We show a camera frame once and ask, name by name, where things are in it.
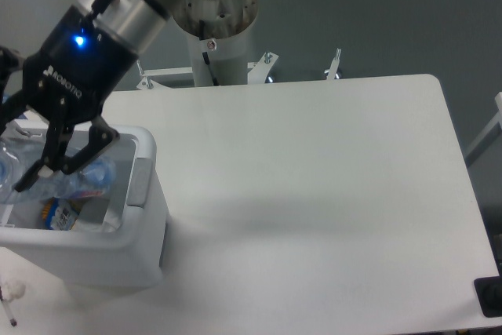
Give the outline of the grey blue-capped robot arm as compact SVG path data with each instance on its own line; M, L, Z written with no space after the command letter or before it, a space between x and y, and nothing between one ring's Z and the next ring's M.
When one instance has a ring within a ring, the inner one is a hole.
M102 118L104 102L182 1L77 0L33 55L2 48L2 84L22 74L21 89L1 98L2 126L29 110L49 123L42 153L16 191L43 173L79 171L119 138Z

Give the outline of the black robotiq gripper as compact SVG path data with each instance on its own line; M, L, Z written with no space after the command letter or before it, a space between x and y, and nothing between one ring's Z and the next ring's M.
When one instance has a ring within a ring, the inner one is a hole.
M40 50L26 60L17 50L1 46L1 135L11 121L24 115L27 106L50 120L61 98L67 106L63 115L67 125L88 122L101 114L104 101L138 55L99 27L82 33L83 17L77 7L71 6ZM22 90L3 100L11 76L18 71L23 72ZM99 143L97 155L89 157L87 145L68 147L60 167L50 168L41 153L14 188L22 192L39 177L75 173L102 156L118 138L115 130L109 136L91 126L89 141ZM42 142L38 137L28 139Z

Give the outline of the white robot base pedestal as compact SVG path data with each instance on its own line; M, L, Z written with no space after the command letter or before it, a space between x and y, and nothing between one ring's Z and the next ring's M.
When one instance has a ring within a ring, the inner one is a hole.
M277 54L267 51L257 61L247 60L258 11L258 0L185 0L172 20L186 37L191 65L145 71L137 62L136 87L163 89L160 79L191 80L195 87L272 83Z

